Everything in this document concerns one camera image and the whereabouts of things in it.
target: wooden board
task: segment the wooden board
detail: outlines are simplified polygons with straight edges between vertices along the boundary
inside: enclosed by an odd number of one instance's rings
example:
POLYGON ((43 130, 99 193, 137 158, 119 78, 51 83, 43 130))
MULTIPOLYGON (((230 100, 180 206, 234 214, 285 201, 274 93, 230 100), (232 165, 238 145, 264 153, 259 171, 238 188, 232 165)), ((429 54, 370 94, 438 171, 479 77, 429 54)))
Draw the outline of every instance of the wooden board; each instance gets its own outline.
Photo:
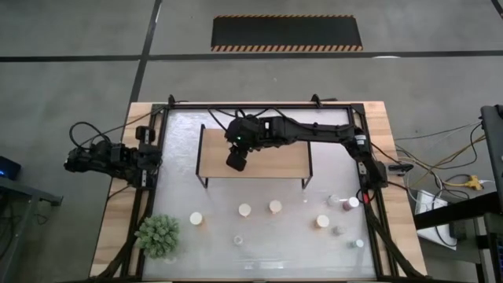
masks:
POLYGON ((204 129, 199 176, 202 178, 308 178, 307 142, 249 153, 246 167, 239 172, 226 164, 229 144, 221 129, 204 129))
MULTIPOLYGON (((203 102, 186 102, 185 105, 198 105, 203 102)), ((250 104, 259 104, 263 102, 250 102, 250 104)), ((268 104, 284 104, 284 102, 267 102, 268 104)), ((326 104, 348 104, 351 102, 325 102, 326 104)), ((365 116, 369 126, 369 133, 372 142, 379 146, 386 154, 393 158, 398 158, 395 151, 395 143, 389 120, 387 118, 386 108, 382 101, 355 101, 353 103, 362 103, 365 106, 365 116)), ((150 112, 154 103, 133 103, 131 104, 128 114, 128 121, 137 119, 139 116, 150 112)), ((219 102, 219 104, 235 104, 235 102, 219 102)), ((313 104, 313 102, 289 102, 289 104, 313 104)), ((123 136, 123 143, 128 146, 137 146, 138 141, 134 139, 134 129, 139 125, 148 125, 149 118, 134 123, 126 128, 123 136)), ((383 154, 375 151, 376 158, 385 163, 391 161, 383 154)), ((400 177, 388 176, 390 181, 397 182, 403 185, 403 180, 400 177)), ((122 189, 123 181, 113 180, 110 193, 118 189, 122 189)), ((386 206, 387 219, 391 230, 391 238, 402 251, 403 255, 419 272, 426 275, 426 266, 424 265, 423 254, 417 238, 416 227, 413 221, 407 192, 396 186, 389 185, 383 189, 384 203, 386 206)), ((97 240, 97 247, 94 254, 92 266, 90 268, 90 276, 96 276, 103 271, 104 268, 112 261, 117 252, 122 247, 129 226, 131 209, 133 207, 134 191, 126 190, 124 193, 116 195, 111 199, 104 211, 104 218, 101 225, 101 231, 97 240)), ((380 242, 380 254, 383 262, 384 274, 390 274, 387 264, 386 250, 382 242, 380 242)), ((131 267, 136 266, 136 258, 138 251, 134 251, 131 267)), ((130 268, 130 274, 134 274, 134 268, 130 268)))

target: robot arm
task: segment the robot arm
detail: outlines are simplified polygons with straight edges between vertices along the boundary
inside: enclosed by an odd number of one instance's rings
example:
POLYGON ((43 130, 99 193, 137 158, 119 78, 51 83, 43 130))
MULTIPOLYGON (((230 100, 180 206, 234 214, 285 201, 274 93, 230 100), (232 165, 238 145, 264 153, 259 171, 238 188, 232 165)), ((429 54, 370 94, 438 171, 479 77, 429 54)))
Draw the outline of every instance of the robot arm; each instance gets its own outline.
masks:
POLYGON ((258 118, 238 117, 230 122, 226 139, 232 144, 227 165, 243 171, 248 152, 269 147, 290 145, 297 141, 339 143, 369 172, 369 183, 387 186, 384 164, 372 157, 369 143, 362 129, 351 125, 320 125, 299 123, 286 116, 258 118))

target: yellow and black stripe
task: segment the yellow and black stripe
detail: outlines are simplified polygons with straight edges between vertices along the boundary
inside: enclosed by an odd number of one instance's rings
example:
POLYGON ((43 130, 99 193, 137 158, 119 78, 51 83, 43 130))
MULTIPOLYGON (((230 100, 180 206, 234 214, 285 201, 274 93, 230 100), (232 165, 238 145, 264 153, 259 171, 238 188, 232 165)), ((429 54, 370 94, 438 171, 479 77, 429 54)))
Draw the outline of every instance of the yellow and black stripe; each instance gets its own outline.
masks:
POLYGON ((296 17, 314 17, 314 18, 320 18, 320 17, 354 17, 353 15, 218 15, 215 16, 215 19, 217 18, 223 18, 223 17, 228 17, 228 18, 236 18, 236 17, 264 17, 264 18, 296 18, 296 17))
POLYGON ((212 46, 212 52, 357 52, 363 46, 212 46))
POLYGON ((219 15, 212 52, 362 51, 353 15, 219 15))

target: wooden platform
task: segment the wooden platform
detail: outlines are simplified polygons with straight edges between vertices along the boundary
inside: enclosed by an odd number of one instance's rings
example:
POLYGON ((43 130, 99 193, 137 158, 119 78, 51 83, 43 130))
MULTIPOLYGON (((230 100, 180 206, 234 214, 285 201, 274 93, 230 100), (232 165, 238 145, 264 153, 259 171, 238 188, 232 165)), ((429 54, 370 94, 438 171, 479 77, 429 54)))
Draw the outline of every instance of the wooden platform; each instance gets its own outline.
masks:
POLYGON ((309 178, 309 147, 299 141, 249 153, 239 172, 226 164, 229 143, 222 129, 204 129, 200 152, 201 178, 309 178))

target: wooden table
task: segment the wooden table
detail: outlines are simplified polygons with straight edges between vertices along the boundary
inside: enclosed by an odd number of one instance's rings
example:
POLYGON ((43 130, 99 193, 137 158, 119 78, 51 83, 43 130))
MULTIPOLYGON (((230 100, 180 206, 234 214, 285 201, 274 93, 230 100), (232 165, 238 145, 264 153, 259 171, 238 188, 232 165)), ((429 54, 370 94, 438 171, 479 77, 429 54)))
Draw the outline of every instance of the wooden table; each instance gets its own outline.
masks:
MULTIPOLYGON (((307 104, 313 102, 298 102, 299 104, 307 104)), ((348 104, 350 102, 325 102, 326 104, 348 104)), ((362 103, 365 106, 365 115, 369 127, 369 133, 372 142, 380 147, 386 154, 391 157, 397 158, 395 151, 395 143, 391 134, 389 120, 387 118, 386 108, 382 101, 355 101, 354 103, 362 103)), ((133 121, 140 116, 143 116, 151 111, 152 103, 133 103, 128 113, 127 121, 133 121)), ((140 119, 136 123, 127 126, 122 143, 127 146, 138 146, 138 140, 134 138, 134 131, 137 126, 148 125, 149 116, 140 119)), ((376 158, 385 163, 391 161, 375 151, 376 158)), ((388 176, 390 181, 403 184, 403 180, 397 176, 388 176)), ((109 194, 122 189, 126 185, 123 180, 112 181, 109 194)), ((420 248, 419 240, 417 238, 416 227, 413 221, 413 214, 411 212, 407 192, 396 186, 389 185, 383 189, 384 203, 386 207, 387 219, 389 222, 391 237, 397 244, 398 248, 402 251, 403 255, 412 263, 412 265, 422 274, 426 274, 426 267, 424 265, 423 254, 420 248)), ((90 276, 96 276, 102 272, 106 266, 113 260, 117 252, 126 241, 127 231, 130 223, 130 215, 134 202, 134 189, 129 188, 124 192, 114 196, 108 203, 104 211, 103 222, 99 238, 97 240, 97 247, 94 253, 94 259, 90 268, 90 276)), ((145 204, 141 206, 142 214, 145 209, 145 204)), ((387 256, 385 247, 379 241, 380 256, 383 263, 384 273, 390 274, 390 269, 387 264, 387 256)), ((138 250, 133 253, 133 258, 130 262, 130 273, 133 274, 136 267, 136 258, 138 257, 138 250)))

